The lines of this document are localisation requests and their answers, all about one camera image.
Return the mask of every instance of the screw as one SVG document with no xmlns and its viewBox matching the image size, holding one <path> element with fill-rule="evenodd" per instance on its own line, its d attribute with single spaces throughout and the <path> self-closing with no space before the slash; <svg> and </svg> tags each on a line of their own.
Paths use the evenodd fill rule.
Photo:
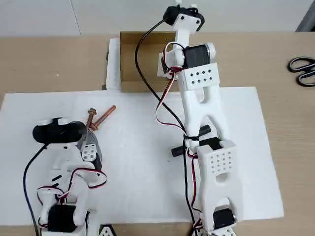
<svg viewBox="0 0 315 236">
<path fill-rule="evenodd" d="M 108 109 L 107 112 L 104 113 L 95 123 L 90 124 L 90 128 L 95 131 L 98 130 L 98 126 L 110 115 L 112 112 L 116 109 L 116 106 L 112 106 L 110 109 Z"/>
<path fill-rule="evenodd" d="M 90 108 L 88 110 L 88 113 L 89 113 L 89 117 L 87 121 L 87 127 L 89 127 L 92 124 L 93 116 L 96 115 L 96 110 L 94 108 Z"/>
</svg>

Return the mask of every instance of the wooden desk surface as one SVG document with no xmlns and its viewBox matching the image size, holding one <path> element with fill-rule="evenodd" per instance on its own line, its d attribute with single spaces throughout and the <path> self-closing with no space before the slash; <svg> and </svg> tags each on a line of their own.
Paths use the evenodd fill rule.
<svg viewBox="0 0 315 236">
<path fill-rule="evenodd" d="M 99 90 L 106 77 L 110 37 L 0 39 L 0 96 L 4 92 Z M 214 43 L 222 86 L 257 87 L 266 121 L 285 216 L 278 220 L 242 222 L 237 225 L 236 233 L 239 236 L 312 234 L 315 88 L 298 86 L 296 75 L 287 71 L 286 64 L 296 56 L 315 58 L 315 33 L 200 33 L 191 42 Z M 187 223 L 115 226 L 118 236 L 185 235 L 188 228 Z M 28 226 L 2 226 L 0 235 L 34 234 Z"/>
</svg>

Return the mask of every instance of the black scissors handle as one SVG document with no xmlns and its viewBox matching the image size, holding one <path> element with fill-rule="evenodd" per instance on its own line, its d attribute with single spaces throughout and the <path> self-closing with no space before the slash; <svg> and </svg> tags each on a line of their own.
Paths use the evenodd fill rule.
<svg viewBox="0 0 315 236">
<path fill-rule="evenodd" d="M 297 61 L 306 61 L 308 62 L 308 64 L 306 65 L 302 65 L 299 67 L 294 67 L 293 64 L 296 63 Z M 313 70 L 312 68 L 315 68 L 315 59 L 311 58 L 311 57 L 297 57 L 297 58 L 293 58 L 287 65 L 287 69 L 290 72 L 296 73 L 296 72 L 301 72 L 304 71 L 304 74 L 299 75 L 296 78 L 296 82 L 304 87 L 314 87 L 315 86 L 315 82 L 314 83 L 305 83 L 303 82 L 303 80 L 307 77 L 310 77 L 312 75 L 315 75 L 315 69 Z"/>
</svg>

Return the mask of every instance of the black cable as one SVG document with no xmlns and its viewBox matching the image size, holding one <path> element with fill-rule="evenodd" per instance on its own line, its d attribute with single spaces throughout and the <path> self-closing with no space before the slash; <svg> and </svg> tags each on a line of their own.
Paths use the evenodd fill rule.
<svg viewBox="0 0 315 236">
<path fill-rule="evenodd" d="M 154 25 L 151 29 L 149 29 L 140 39 L 140 41 L 138 42 L 136 49 L 135 49 L 135 53 L 134 53 L 134 62 L 136 65 L 136 68 L 143 80 L 143 82 L 146 84 L 146 86 L 148 87 L 148 89 L 151 91 L 151 93 L 157 98 L 158 101 L 161 101 L 160 97 L 157 95 L 157 93 L 154 91 L 154 89 L 150 86 L 150 84 L 148 83 L 148 81 L 146 80 L 146 78 L 144 77 L 140 67 L 139 67 L 139 63 L 138 63 L 138 51 L 139 48 L 141 46 L 141 43 L 144 41 L 144 39 L 153 31 L 155 30 L 159 25 L 161 25 L 163 22 L 165 22 L 166 19 L 161 20 L 160 22 L 158 22 L 156 25 Z M 165 107 L 165 109 L 177 120 L 178 124 L 181 126 L 182 130 L 184 132 L 186 132 L 185 127 L 183 125 L 183 123 L 181 122 L 181 120 L 178 118 L 178 116 L 166 105 L 163 103 L 163 106 Z M 189 198 L 188 198 L 188 180 L 187 180 L 187 162 L 186 162 L 186 150 L 185 150 L 185 138 L 183 139 L 183 157 L 184 157 L 184 177 L 185 177 L 185 198 L 186 198 L 186 203 L 190 212 L 190 216 L 191 216 L 191 220 L 192 220 L 192 224 L 194 225 L 195 223 L 195 219 L 193 216 L 193 212 L 190 206 L 190 202 L 189 202 Z M 197 230 L 195 228 L 193 228 L 193 231 L 195 233 L 195 235 L 197 236 Z"/>
<path fill-rule="evenodd" d="M 193 227 L 193 225 L 195 224 L 195 218 L 193 216 L 193 212 L 190 206 L 190 202 L 188 199 L 188 180 L 187 180 L 187 162 L 186 162 L 186 143 L 185 143 L 185 137 L 183 138 L 183 160 L 184 160 L 184 178 L 185 178 L 185 198 L 186 198 L 186 203 L 190 212 L 190 216 L 191 216 L 191 220 L 192 220 L 192 228 L 191 228 L 191 233 L 189 233 L 189 235 L 192 234 L 192 232 L 195 233 L 195 235 L 197 236 L 197 230 Z"/>
<path fill-rule="evenodd" d="M 160 97 L 157 95 L 157 93 L 154 91 L 154 89 L 150 86 L 150 84 L 148 83 L 148 81 L 146 80 L 146 78 L 144 77 L 140 67 L 139 67 L 139 63 L 138 63 L 138 51 L 139 48 L 141 46 L 141 43 L 143 42 L 143 40 L 153 31 L 155 30 L 159 25 L 161 25 L 163 22 L 165 22 L 166 19 L 161 20 L 160 22 L 158 22 L 156 25 L 154 25 L 151 29 L 149 29 L 140 39 L 140 41 L 137 44 L 137 47 L 135 49 L 135 53 L 134 53 L 134 62 L 136 64 L 136 68 L 143 80 L 143 82 L 146 84 L 146 86 L 148 87 L 148 89 L 151 91 L 151 93 L 157 98 L 158 101 L 161 101 Z M 162 105 L 166 108 L 166 110 L 177 120 L 178 124 L 180 125 L 180 127 L 182 128 L 182 130 L 185 130 L 185 127 L 183 125 L 183 123 L 181 122 L 181 120 L 178 118 L 178 116 L 165 104 L 162 103 Z"/>
<path fill-rule="evenodd" d="M 37 228 L 37 224 L 36 224 L 36 220 L 35 220 L 35 216 L 34 216 L 34 212 L 33 212 L 33 209 L 31 207 L 31 204 L 30 204 L 30 200 L 29 200 L 29 197 L 28 197 L 28 193 L 27 193 L 27 190 L 26 190 L 26 174 L 28 172 L 28 169 L 31 165 L 31 163 L 40 155 L 40 153 L 42 151 L 44 151 L 44 149 L 47 148 L 49 144 L 45 144 L 44 146 L 41 147 L 40 150 L 38 150 L 38 152 L 31 158 L 31 160 L 28 162 L 28 164 L 26 165 L 25 167 L 25 170 L 24 170 L 24 174 L 23 174 L 23 190 L 24 190 L 24 195 L 25 195 L 25 199 L 26 199 L 26 202 L 28 204 L 28 207 L 29 207 L 29 210 L 30 210 L 30 213 L 31 213 L 31 219 L 33 221 L 33 225 L 34 225 L 34 229 L 35 229 L 35 233 L 36 233 L 36 236 L 39 236 L 39 232 L 38 232 L 38 228 Z"/>
</svg>

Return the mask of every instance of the brown cardboard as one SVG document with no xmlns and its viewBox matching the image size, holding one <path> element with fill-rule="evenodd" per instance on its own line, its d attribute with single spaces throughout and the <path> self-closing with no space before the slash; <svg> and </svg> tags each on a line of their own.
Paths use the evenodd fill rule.
<svg viewBox="0 0 315 236">
<path fill-rule="evenodd" d="M 136 45 L 145 32 L 122 31 L 120 33 L 121 81 L 123 92 L 149 92 L 134 63 Z M 151 33 L 141 44 L 138 53 L 140 68 L 148 83 L 157 92 L 165 90 L 168 78 L 158 77 L 158 54 L 168 42 L 175 41 L 175 32 L 157 31 Z M 178 91 L 177 81 L 171 91 Z"/>
</svg>

